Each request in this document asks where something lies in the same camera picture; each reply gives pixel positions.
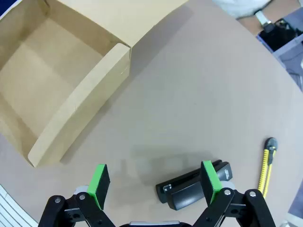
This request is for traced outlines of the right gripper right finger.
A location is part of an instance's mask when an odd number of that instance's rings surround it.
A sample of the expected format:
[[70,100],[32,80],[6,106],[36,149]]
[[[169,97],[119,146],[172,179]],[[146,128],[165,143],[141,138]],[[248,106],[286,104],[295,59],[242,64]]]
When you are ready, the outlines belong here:
[[207,208],[194,227],[219,227],[225,218],[235,218],[241,227],[274,227],[275,223],[262,193],[249,189],[244,194],[223,187],[211,161],[202,161],[200,183]]

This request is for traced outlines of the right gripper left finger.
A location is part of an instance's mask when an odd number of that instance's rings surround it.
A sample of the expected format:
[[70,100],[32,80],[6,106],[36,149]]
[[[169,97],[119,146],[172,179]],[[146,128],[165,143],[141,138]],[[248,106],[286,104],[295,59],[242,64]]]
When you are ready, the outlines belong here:
[[39,226],[73,227],[78,222],[86,222],[89,227],[113,227],[103,211],[109,184],[107,165],[97,165],[88,187],[68,199],[61,195],[48,199]]

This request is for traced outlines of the person's left hand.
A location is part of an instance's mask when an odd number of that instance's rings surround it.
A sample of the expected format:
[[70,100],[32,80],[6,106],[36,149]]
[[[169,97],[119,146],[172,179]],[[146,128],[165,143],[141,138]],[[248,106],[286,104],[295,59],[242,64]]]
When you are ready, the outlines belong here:
[[254,36],[257,36],[263,30],[263,27],[256,16],[241,17],[237,19],[237,21]]

